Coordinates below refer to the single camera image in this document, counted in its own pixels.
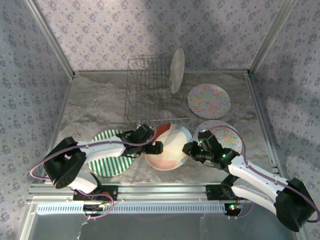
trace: cable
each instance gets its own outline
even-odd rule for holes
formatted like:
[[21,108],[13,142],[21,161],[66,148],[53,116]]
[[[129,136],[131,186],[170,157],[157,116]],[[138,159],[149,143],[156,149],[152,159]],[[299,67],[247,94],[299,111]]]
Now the cable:
[[211,129],[216,129],[216,128],[227,128],[227,129],[230,129],[232,130],[233,132],[235,132],[238,137],[240,138],[241,142],[242,142],[242,146],[243,146],[243,160],[244,160],[244,163],[246,165],[246,167],[248,169],[250,169],[252,172],[254,172],[255,174],[263,177],[264,179],[270,181],[270,182],[273,182],[274,184],[278,184],[280,185],[281,187],[284,187],[284,188],[287,188],[289,190],[291,190],[292,192],[294,192],[295,194],[298,194],[300,197],[302,197],[311,207],[313,207],[313,209],[315,210],[316,214],[317,214],[317,218],[315,220],[308,220],[307,222],[308,223],[318,223],[320,222],[320,211],[318,209],[318,207],[309,199],[307,198],[305,195],[303,195],[301,192],[295,190],[293,187],[289,186],[289,185],[286,185],[282,182],[278,182],[277,180],[275,180],[274,178],[272,177],[269,177],[259,171],[257,171],[256,169],[254,169],[252,166],[250,166],[248,160],[247,160],[247,157],[246,157],[246,145],[245,145],[245,142],[243,140],[243,138],[240,136],[240,134],[234,130],[233,128],[229,127],[229,126],[226,126],[226,125],[219,125],[219,126],[214,126],[212,127]]
[[[247,199],[246,198],[243,198],[244,199],[244,204],[241,204],[242,206],[246,205],[247,203]],[[238,197],[238,199],[235,201],[234,204],[238,204],[238,202],[240,201],[240,197]]]
[[91,216],[91,215],[89,215],[89,216],[88,216],[88,219],[99,219],[99,218],[102,218],[102,217],[110,214],[111,211],[112,211],[112,210],[114,209],[114,207],[115,207],[115,201],[114,201],[114,199],[112,198],[112,196],[110,196],[109,194],[106,194],[106,193],[87,194],[87,193],[84,193],[83,191],[78,190],[78,189],[77,189],[77,191],[78,191],[79,193],[81,193],[82,195],[87,196],[87,197],[99,197],[99,196],[108,197],[108,198],[110,199],[110,201],[111,201],[111,207],[110,207],[110,209],[109,209],[108,211],[106,211],[105,213],[100,214],[100,215],[98,215],[98,216]]
[[138,154],[137,156],[130,156],[130,155],[123,155],[122,157],[130,158],[130,159],[137,159],[141,156],[141,153]]
[[143,143],[131,143],[131,142],[125,142],[125,141],[110,141],[110,140],[105,140],[105,141],[98,141],[98,142],[92,142],[92,143],[88,143],[88,144],[82,144],[82,145],[76,145],[76,146],[71,146],[71,147],[67,147],[65,149],[62,149],[60,151],[57,151],[56,153],[44,158],[42,161],[38,162],[35,166],[33,166],[33,168],[31,168],[30,170],[30,175],[31,177],[35,178],[35,179],[40,179],[40,180],[49,180],[49,177],[46,176],[37,176],[34,174],[34,171],[36,168],[38,168],[40,165],[43,165],[45,162],[59,156],[60,154],[64,154],[68,151],[74,150],[74,149],[83,149],[83,148],[87,148],[87,147],[93,147],[93,146],[97,146],[97,145],[102,145],[102,144],[122,144],[122,145],[130,145],[130,146],[134,146],[134,147],[141,147],[144,145],[147,145],[149,143],[152,143],[152,141],[155,139],[156,135],[157,135],[157,127],[156,124],[153,121],[149,121],[153,124],[154,127],[154,134],[153,136],[146,142]]
[[254,205],[255,205],[255,204],[254,204],[253,202],[251,202],[251,206],[250,206],[249,211],[248,211],[245,215],[237,216],[237,217],[235,217],[235,218],[236,218],[236,219],[242,219],[242,218],[248,216],[248,215],[251,213],[252,209],[254,208]]

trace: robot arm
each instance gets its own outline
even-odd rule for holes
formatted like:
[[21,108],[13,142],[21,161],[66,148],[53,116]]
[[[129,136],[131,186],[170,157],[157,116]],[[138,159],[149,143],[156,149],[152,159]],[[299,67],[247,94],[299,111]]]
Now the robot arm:
[[144,144],[152,135],[153,130],[143,124],[136,131],[120,133],[106,140],[75,141],[72,137],[66,137],[46,158],[61,150],[73,149],[44,162],[43,168],[56,189],[69,186],[89,194],[97,188],[98,183],[93,175],[81,171],[84,164],[100,158],[130,154],[161,154],[162,142],[156,141],[155,145],[152,142]]
[[198,139],[199,143],[189,142],[182,151],[201,163],[209,160],[217,169],[229,174],[221,183],[226,197],[249,199],[267,208],[294,232],[298,232],[315,212],[310,204],[314,201],[300,180],[285,179],[248,162],[238,152],[223,148],[210,131],[199,132]]

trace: white plate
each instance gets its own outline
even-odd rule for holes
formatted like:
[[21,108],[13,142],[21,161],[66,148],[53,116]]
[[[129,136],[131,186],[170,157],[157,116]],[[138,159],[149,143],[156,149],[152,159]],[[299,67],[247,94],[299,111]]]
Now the white plate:
[[173,94],[178,92],[185,72],[185,53],[182,48],[175,51],[170,66],[170,89]]
[[178,124],[166,124],[156,130],[155,140],[163,143],[163,152],[159,155],[145,154],[146,161],[151,167],[160,171],[180,167],[189,158],[182,149],[186,143],[193,141],[191,133]]

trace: wire dish rack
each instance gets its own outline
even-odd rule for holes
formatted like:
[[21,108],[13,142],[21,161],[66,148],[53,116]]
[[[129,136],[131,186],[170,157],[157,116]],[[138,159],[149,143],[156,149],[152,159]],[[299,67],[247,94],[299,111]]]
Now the wire dish rack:
[[178,92],[171,93],[170,64],[169,58],[158,55],[128,59],[124,122],[150,120],[162,125],[190,118],[185,77]]

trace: white ventilated strip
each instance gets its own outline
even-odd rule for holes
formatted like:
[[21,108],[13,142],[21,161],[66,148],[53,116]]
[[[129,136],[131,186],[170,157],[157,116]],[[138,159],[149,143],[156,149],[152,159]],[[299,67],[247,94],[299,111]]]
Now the white ventilated strip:
[[[39,204],[37,214],[83,214],[83,204]],[[225,213],[223,203],[129,203],[117,204],[111,214],[195,214],[195,213]],[[85,213],[103,213],[86,211]]]
[[43,203],[39,204],[36,213],[39,215],[44,214],[82,214],[83,204],[60,204],[60,203]]
[[194,214],[224,213],[225,205],[221,203],[171,203],[171,204],[119,204],[113,208],[114,214]]

